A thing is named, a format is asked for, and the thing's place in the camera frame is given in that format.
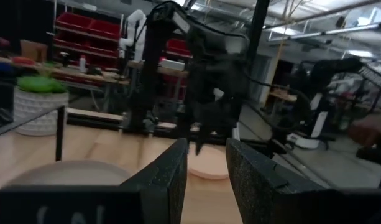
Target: ceiling pipe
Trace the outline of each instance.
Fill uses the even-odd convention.
[[[200,3],[195,3],[193,5],[192,10],[203,13],[203,14],[208,13],[209,16],[213,16],[215,18],[228,21],[228,22],[240,21],[240,22],[244,22],[247,25],[250,24],[250,21],[246,17],[242,17],[242,16],[239,16],[238,14],[235,14],[226,10],[214,8],[211,6],[206,6]]]
[[[297,39],[318,37],[318,36],[324,36],[324,35],[338,35],[338,34],[346,34],[346,33],[350,33],[350,32],[359,32],[359,31],[364,31],[364,30],[376,30],[376,29],[381,29],[381,22],[376,23],[376,24],[369,24],[366,26],[357,26],[357,27],[350,27],[350,28],[344,28],[344,29],[315,32],[315,33],[310,33],[310,34],[300,34],[300,35],[291,35],[291,36],[286,36],[286,37],[277,37],[277,38],[272,38],[268,41],[273,42],[273,41],[281,41],[281,40],[297,40]]]
[[[306,16],[306,17],[300,18],[300,19],[294,19],[294,20],[292,20],[291,25],[297,24],[299,22],[308,21],[310,19],[316,19],[316,18],[323,17],[323,16],[330,16],[330,15],[335,14],[335,13],[339,13],[339,12],[346,11],[346,10],[351,10],[351,9],[356,9],[358,7],[370,6],[370,5],[373,5],[373,4],[380,3],[380,2],[381,2],[381,0],[368,0],[368,1],[363,1],[363,2],[359,2],[359,3],[356,3],[356,4],[351,4],[351,5],[344,6],[344,7],[339,7],[337,9],[333,9],[333,10],[330,10],[330,11],[327,11],[327,12],[322,12],[322,13],[319,13],[319,14],[314,14],[314,15],[311,15],[311,16]],[[266,26],[265,29],[271,29],[271,28],[274,28],[274,27],[285,26],[286,24],[287,23],[281,23],[281,24],[276,24],[276,25],[272,25],[272,26]]]

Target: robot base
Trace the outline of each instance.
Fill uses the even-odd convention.
[[[304,149],[316,149],[320,143],[318,139],[308,139],[294,133],[287,136],[287,141],[293,142],[296,146]]]

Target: desk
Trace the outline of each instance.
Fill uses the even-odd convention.
[[[0,57],[0,63],[6,63],[9,65],[12,65],[15,67],[21,67],[21,68],[31,68],[37,71],[51,72],[55,78],[58,78],[58,77],[65,77],[69,79],[80,78],[84,81],[87,81],[88,82],[87,84],[80,84],[80,83],[71,82],[71,81],[62,81],[62,82],[68,86],[72,86],[75,88],[82,88],[82,89],[90,90],[90,91],[103,92],[104,93],[104,100],[103,100],[103,107],[102,107],[103,112],[107,112],[109,109],[109,103],[110,103],[109,98],[111,93],[111,86],[113,84],[120,84],[120,85],[129,84],[129,80],[117,81],[112,78],[104,78],[100,75],[87,75],[73,68],[50,68],[50,67],[45,67],[41,64],[35,64],[35,65],[16,64],[16,63],[13,63],[11,59],[2,58],[2,57]],[[103,84],[104,88],[100,88],[99,86],[95,85],[95,83]]]
[[[136,80],[138,80],[137,75],[138,72],[136,70],[141,70],[143,68],[143,63],[140,62],[134,62],[134,61],[129,61],[127,66],[129,68],[134,68],[134,71],[132,72],[131,79],[133,82],[131,82],[131,87],[130,87],[130,93],[135,89],[136,86]],[[175,93],[174,93],[174,100],[175,102],[171,104],[171,111],[174,111],[176,113],[177,108],[178,108],[178,100],[179,100],[179,91],[182,83],[182,78],[186,78],[189,75],[188,71],[179,71],[171,68],[163,68],[159,67],[157,69],[157,73],[163,74],[163,75],[170,75],[173,77],[178,77],[177,83],[175,84]]]
[[[290,95],[286,93],[285,91],[274,90],[274,91],[271,91],[269,95],[275,97],[272,113],[270,115],[271,118],[274,118],[276,116],[277,104],[279,104],[279,107],[281,108],[285,101],[290,103],[294,103],[296,101],[296,95]]]

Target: ceiling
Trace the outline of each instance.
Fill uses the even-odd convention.
[[[156,2],[164,0],[132,0],[131,4],[124,4],[122,0],[58,0],[65,2],[89,3],[98,6],[98,10],[115,13],[116,15],[129,15],[136,9],[142,9],[146,14],[152,9]],[[266,26],[283,23],[283,12],[288,2],[287,12],[290,11],[293,0],[270,0],[268,16],[265,20]],[[339,7],[350,6],[359,2],[375,2],[376,0],[294,0],[293,7],[296,9],[291,15],[292,19],[300,19],[306,16],[332,11]],[[252,21],[253,9],[256,0],[197,0],[192,7],[193,15],[200,20],[226,32],[246,32]],[[317,17],[288,26],[300,34],[314,33],[338,29],[335,24],[340,16],[346,18],[346,27],[354,25],[359,18],[369,17],[372,10],[380,9],[381,3],[364,6],[353,10],[342,11],[329,16]],[[266,54],[275,55],[278,51],[280,41],[270,42],[270,37],[281,37],[278,32],[265,30],[260,40],[259,49],[264,49]],[[362,31],[341,35],[326,35],[307,39],[286,41],[283,54],[297,55],[305,60],[326,58],[341,58],[348,50],[370,52],[374,59],[381,60],[381,30]]]
[[[340,7],[351,6],[366,1],[374,2],[373,0],[294,0],[294,2],[293,0],[271,1],[268,11],[269,16],[265,20],[265,25],[269,26],[283,23],[283,12],[286,11],[287,8],[288,13],[290,11],[291,5],[293,6],[293,8],[296,7],[296,9],[293,11],[293,14],[291,15],[290,19],[301,19],[315,14],[321,14],[323,12],[332,11]],[[252,8],[255,6],[256,1],[219,0],[219,2],[249,8],[250,12],[248,13],[252,14]],[[369,6],[338,12],[329,16],[317,17],[316,19],[300,22],[296,25],[290,25],[288,26],[288,30],[286,31],[286,33],[289,35],[293,35],[290,31],[293,31],[294,33],[297,31],[297,33],[299,34],[309,34],[327,30],[336,30],[338,29],[336,27],[336,22],[340,16],[344,16],[346,18],[346,27],[352,27],[354,26],[353,24],[356,21],[360,21],[359,19],[365,19],[366,17],[369,17],[374,9],[379,9],[379,12],[381,13],[381,2],[378,4],[372,4]],[[284,29],[285,26],[281,26],[276,28],[275,31],[281,30],[281,32],[283,32]],[[272,30],[266,30],[266,32],[269,33],[268,35],[265,34],[267,39],[269,39],[269,37],[282,36],[282,34],[279,34],[278,32],[272,32]],[[333,42],[330,45],[323,44],[326,40],[332,40]],[[279,43],[280,41],[266,42],[266,39],[262,40],[262,45],[268,44],[277,46]],[[317,55],[324,55],[324,58],[327,58],[327,55],[329,55],[330,57],[342,57],[344,55],[344,52],[347,50],[358,50],[370,52],[373,55],[374,59],[381,59],[381,30],[368,30],[341,35],[327,35],[315,38],[300,39],[296,42],[294,40],[286,41],[286,50],[303,51],[305,49],[305,46],[303,45],[310,45],[310,43],[313,44],[312,46],[318,44],[320,46],[320,49],[311,49],[311,51],[307,52],[308,56],[311,55],[310,52],[314,52],[313,57],[316,57]],[[335,52],[335,54],[322,54],[322,50],[324,52],[332,51]]]

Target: ceiling light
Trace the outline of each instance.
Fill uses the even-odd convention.
[[[371,23],[371,21],[368,18],[359,17],[357,19],[357,25],[358,26],[366,26],[366,25],[369,25],[370,23]]]
[[[96,10],[98,10],[98,8],[96,6],[91,5],[91,4],[87,4],[87,3],[83,3],[83,8],[87,9],[87,10],[90,10],[90,11],[96,11]]]
[[[314,4],[319,6],[330,6],[335,0],[312,0]]]
[[[290,28],[284,28],[284,27],[274,27],[272,29],[273,32],[278,33],[278,34],[285,34],[285,35],[297,35],[299,34],[298,31],[290,29]]]
[[[365,50],[348,50],[347,52],[351,55],[359,57],[374,57],[374,55],[371,52]]]
[[[183,6],[186,0],[173,0],[173,1],[178,3],[180,6]]]

